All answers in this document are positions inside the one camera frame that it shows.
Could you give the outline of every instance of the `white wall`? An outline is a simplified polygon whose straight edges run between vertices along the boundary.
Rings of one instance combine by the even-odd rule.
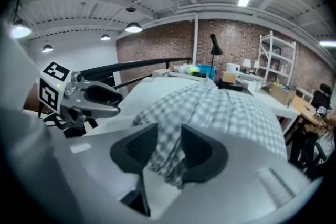
[[[111,65],[118,63],[116,39],[113,33],[108,35],[111,37],[109,41],[100,40],[98,33],[93,31],[48,36],[47,40],[54,50],[45,54],[41,51],[46,38],[35,39],[29,43],[29,55],[40,70],[52,61],[72,71]],[[116,84],[121,83],[119,72],[114,73],[114,80]]]

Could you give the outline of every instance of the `gray checkered cloth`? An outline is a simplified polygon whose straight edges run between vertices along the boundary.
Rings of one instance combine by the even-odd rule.
[[[251,95],[220,90],[211,80],[165,96],[137,115],[132,125],[156,122],[159,140],[148,168],[177,187],[182,187],[186,170],[180,145],[182,123],[216,128],[224,134],[251,139],[287,158],[282,129],[273,111]]]

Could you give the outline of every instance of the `white pillar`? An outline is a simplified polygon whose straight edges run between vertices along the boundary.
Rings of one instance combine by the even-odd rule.
[[[198,43],[198,14],[195,13],[195,33],[194,33],[193,65],[196,64],[197,43]]]

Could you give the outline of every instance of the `cardboard box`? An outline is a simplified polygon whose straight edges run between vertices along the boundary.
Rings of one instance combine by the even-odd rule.
[[[270,96],[272,96],[274,99],[278,100],[281,104],[285,106],[291,105],[295,97],[294,91],[286,91],[277,84],[273,84],[272,87],[270,87],[270,89],[266,91]]]
[[[227,83],[236,83],[236,75],[233,73],[228,73],[225,71],[222,71],[222,81]]]

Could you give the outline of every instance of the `black desk lamp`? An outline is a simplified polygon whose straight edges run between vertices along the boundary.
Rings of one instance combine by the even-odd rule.
[[[223,51],[221,50],[220,46],[217,43],[217,39],[216,39],[215,34],[211,34],[210,38],[211,38],[211,41],[212,41],[212,44],[213,44],[212,50],[210,52],[212,54],[211,69],[210,69],[210,76],[209,76],[210,79],[211,79],[212,65],[214,63],[214,56],[215,55],[222,55]]]

